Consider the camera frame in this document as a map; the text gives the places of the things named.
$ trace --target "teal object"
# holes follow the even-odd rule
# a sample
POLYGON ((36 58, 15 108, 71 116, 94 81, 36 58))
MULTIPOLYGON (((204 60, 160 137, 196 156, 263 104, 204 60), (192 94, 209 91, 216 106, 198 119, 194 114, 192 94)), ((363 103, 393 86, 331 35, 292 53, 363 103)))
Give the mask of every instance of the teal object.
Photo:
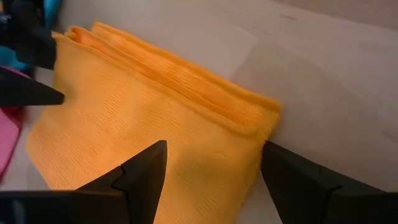
MULTIPOLYGON (((53 26, 53 23, 61 6, 61 1, 62 0, 44 0, 44 16, 46 29, 51 29, 51 27, 53 26)), ((18 61, 15 51, 7 47, 0 47, 0 65, 15 68, 20 71, 26 71, 32 66, 18 61)))

